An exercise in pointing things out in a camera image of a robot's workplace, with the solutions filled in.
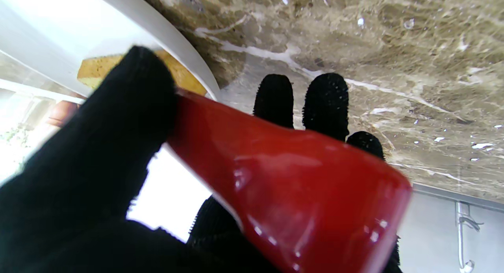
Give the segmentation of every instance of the brown marble surface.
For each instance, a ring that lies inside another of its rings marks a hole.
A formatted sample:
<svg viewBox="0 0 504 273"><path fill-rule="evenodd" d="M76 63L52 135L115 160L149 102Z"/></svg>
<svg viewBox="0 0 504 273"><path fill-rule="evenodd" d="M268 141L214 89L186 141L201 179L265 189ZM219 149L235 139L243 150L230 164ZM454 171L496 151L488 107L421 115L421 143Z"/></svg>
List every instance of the brown marble surface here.
<svg viewBox="0 0 504 273"><path fill-rule="evenodd" d="M261 79L285 74L301 129L308 83L338 72L351 131L378 136L390 164L504 202L504 0L146 1L207 61L226 104L250 113Z"/></svg>

